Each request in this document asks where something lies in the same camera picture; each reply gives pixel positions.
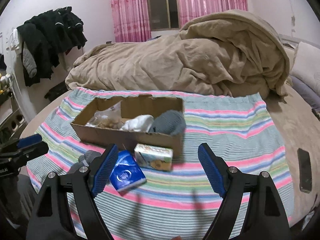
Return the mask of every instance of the mattress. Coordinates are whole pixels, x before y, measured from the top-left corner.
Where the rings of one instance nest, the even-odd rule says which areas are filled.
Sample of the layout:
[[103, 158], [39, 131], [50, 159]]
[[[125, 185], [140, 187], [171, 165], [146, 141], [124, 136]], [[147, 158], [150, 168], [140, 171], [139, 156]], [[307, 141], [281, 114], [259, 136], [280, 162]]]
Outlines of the mattress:
[[[265, 100], [267, 110], [280, 132], [285, 145], [285, 156], [290, 169], [294, 189], [294, 210], [291, 215], [290, 225], [296, 224], [304, 218], [313, 207], [319, 204], [320, 193], [320, 122], [312, 114], [311, 107], [290, 86], [285, 85], [288, 96], [284, 99], [275, 94], [270, 94]], [[35, 119], [28, 124], [21, 137], [27, 137], [35, 133], [41, 123], [56, 107], [61, 104], [70, 91], [57, 98]], [[299, 188], [299, 165], [297, 149], [302, 148], [310, 153], [313, 187], [307, 194]]]

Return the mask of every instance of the crumpled duvet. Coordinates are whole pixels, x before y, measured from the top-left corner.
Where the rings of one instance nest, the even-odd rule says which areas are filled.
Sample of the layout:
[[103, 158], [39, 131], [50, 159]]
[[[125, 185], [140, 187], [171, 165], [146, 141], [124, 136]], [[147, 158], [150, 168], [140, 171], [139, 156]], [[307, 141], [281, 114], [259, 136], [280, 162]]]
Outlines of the crumpled duvet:
[[70, 89], [175, 90], [246, 96], [285, 95], [289, 58], [276, 31], [240, 10], [188, 22], [179, 33], [142, 43], [97, 46], [78, 58]]

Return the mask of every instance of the black clothing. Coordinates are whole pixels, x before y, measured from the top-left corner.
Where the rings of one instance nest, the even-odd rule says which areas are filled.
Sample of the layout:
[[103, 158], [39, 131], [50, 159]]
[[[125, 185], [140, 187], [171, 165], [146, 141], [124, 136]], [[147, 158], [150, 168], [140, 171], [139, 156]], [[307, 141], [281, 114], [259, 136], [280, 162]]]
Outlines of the black clothing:
[[6, 70], [7, 65], [4, 63], [4, 56], [0, 53], [0, 70]]
[[83, 22], [71, 10], [70, 6], [50, 10], [33, 16], [17, 28], [22, 44], [26, 43], [37, 66], [37, 74], [33, 78], [23, 68], [26, 86], [39, 83], [41, 78], [51, 78], [52, 66], [59, 65], [58, 53], [85, 45], [87, 39], [83, 35]]
[[51, 78], [52, 63], [49, 57], [49, 50], [52, 49], [51, 45], [40, 30], [32, 23], [23, 24], [17, 27], [17, 30], [28, 46], [30, 53], [37, 65], [37, 74], [30, 78], [28, 72], [23, 68], [24, 80], [26, 86], [30, 87], [33, 84], [39, 83], [40, 78]]

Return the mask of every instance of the plastic bag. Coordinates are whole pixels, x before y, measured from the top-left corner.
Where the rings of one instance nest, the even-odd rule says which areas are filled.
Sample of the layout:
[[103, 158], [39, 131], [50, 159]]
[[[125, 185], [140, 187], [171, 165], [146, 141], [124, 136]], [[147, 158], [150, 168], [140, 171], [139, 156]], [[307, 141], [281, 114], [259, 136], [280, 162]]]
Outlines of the plastic bag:
[[87, 122], [86, 126], [120, 129], [123, 126], [121, 121], [121, 101], [104, 111], [96, 111], [94, 116]]

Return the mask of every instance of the white wall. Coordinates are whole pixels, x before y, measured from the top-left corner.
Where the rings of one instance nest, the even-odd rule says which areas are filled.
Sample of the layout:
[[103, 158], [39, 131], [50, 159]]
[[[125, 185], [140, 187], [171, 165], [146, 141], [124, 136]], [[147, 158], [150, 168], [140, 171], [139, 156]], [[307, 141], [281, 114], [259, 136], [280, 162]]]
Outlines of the white wall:
[[[0, 32], [3, 33], [4, 51], [8, 47], [6, 42], [12, 32], [12, 29], [22, 25], [24, 21], [30, 19], [34, 15], [38, 15], [50, 9], [72, 6], [72, 12], [75, 13], [84, 22], [84, 35], [87, 43], [84, 52], [89, 51], [94, 46], [103, 44], [107, 41], [115, 41], [112, 12], [110, 0], [10, 0], [4, 12], [0, 16]], [[66, 57], [72, 63], [82, 54], [82, 50], [76, 48]], [[30, 121], [37, 113], [49, 104], [49, 100], [44, 99], [44, 94], [53, 86], [62, 82], [67, 73], [61, 66], [54, 69], [51, 80], [45, 79], [41, 83], [26, 88], [23, 80], [22, 65], [19, 58], [13, 57], [14, 53], [5, 53], [5, 62], [8, 71], [14, 68], [18, 86], [21, 94], [16, 93], [27, 121]]]
[[248, 8], [279, 34], [320, 45], [320, 22], [307, 0], [248, 0]]

